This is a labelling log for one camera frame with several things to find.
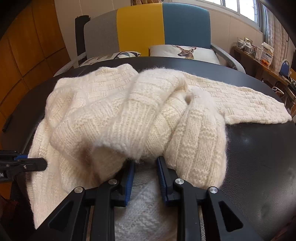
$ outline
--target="yellow chair back panel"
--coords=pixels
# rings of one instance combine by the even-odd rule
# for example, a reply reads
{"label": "yellow chair back panel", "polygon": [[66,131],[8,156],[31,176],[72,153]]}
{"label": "yellow chair back panel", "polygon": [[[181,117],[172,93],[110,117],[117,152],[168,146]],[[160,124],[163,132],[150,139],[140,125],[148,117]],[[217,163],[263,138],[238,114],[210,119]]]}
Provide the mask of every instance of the yellow chair back panel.
{"label": "yellow chair back panel", "polygon": [[137,51],[149,56],[149,47],[165,44],[161,3],[124,7],[117,10],[120,51]]}

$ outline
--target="window frame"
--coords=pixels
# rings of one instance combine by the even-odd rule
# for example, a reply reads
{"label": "window frame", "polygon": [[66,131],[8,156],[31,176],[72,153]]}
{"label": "window frame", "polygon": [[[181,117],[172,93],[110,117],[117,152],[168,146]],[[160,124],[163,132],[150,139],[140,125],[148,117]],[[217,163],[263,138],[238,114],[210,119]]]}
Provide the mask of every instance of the window frame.
{"label": "window frame", "polygon": [[237,2],[238,2],[237,12],[230,9],[230,8],[225,7],[223,5],[218,5],[216,3],[208,2],[205,0],[164,0],[164,2],[187,3],[187,4],[197,5],[197,6],[209,9],[209,10],[219,11],[219,12],[227,14],[231,17],[237,18],[237,19],[243,21],[244,23],[250,25],[254,29],[261,31],[261,25],[260,25],[261,14],[260,14],[258,0],[255,0],[256,6],[257,6],[257,22],[258,23],[252,21],[251,19],[249,19],[246,16],[239,13],[239,11],[240,11],[239,0],[237,0]]}

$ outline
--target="deer print pillow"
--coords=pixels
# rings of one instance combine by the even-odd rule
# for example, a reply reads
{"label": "deer print pillow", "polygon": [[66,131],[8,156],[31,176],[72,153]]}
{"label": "deer print pillow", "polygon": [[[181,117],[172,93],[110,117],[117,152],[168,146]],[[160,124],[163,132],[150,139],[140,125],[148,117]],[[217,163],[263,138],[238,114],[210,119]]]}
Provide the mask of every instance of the deer print pillow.
{"label": "deer print pillow", "polygon": [[212,49],[179,45],[154,45],[149,50],[150,56],[185,58],[220,64]]}

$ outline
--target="chair armrest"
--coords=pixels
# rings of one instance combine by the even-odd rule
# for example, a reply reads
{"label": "chair armrest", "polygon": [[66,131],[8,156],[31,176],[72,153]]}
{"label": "chair armrest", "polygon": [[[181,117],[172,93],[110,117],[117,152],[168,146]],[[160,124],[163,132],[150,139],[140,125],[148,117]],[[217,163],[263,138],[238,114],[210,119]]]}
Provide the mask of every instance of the chair armrest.
{"label": "chair armrest", "polygon": [[70,61],[66,65],[64,65],[62,68],[58,70],[58,72],[55,73],[54,76],[57,76],[59,74],[65,73],[68,71],[76,62],[86,57],[86,52],[82,53],[81,55],[77,56],[74,60]]}
{"label": "chair armrest", "polygon": [[221,49],[215,44],[211,43],[211,49],[214,50],[218,55],[220,55],[222,58],[226,60],[226,62],[235,70],[238,70],[242,73],[246,73],[243,66],[235,59],[233,58],[229,53]]}

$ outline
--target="wooden wall panel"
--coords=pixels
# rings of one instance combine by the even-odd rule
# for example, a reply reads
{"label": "wooden wall panel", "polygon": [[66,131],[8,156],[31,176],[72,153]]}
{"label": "wooden wall panel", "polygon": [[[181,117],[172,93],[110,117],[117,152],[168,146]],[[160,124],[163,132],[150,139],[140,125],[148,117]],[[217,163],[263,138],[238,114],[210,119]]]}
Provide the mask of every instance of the wooden wall panel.
{"label": "wooden wall panel", "polygon": [[29,89],[69,61],[54,0],[32,0],[0,39],[0,127]]}
{"label": "wooden wall panel", "polygon": [[70,62],[70,57],[68,55],[67,49],[63,48],[48,57],[46,60],[50,69],[52,70],[52,73],[55,74],[60,68]]}
{"label": "wooden wall panel", "polygon": [[0,40],[0,103],[21,78],[5,34]]}
{"label": "wooden wall panel", "polygon": [[25,75],[44,59],[34,25],[31,4],[15,18],[7,32],[17,66],[21,74]]}
{"label": "wooden wall panel", "polygon": [[47,61],[43,60],[24,76],[24,81],[29,89],[33,89],[35,86],[51,77],[53,77],[53,73],[51,72]]}
{"label": "wooden wall panel", "polygon": [[39,41],[47,58],[65,47],[54,0],[33,0],[32,10]]}
{"label": "wooden wall panel", "polygon": [[18,82],[16,86],[8,93],[2,104],[0,105],[0,111],[5,118],[14,111],[18,103],[28,92],[28,88],[23,80]]}

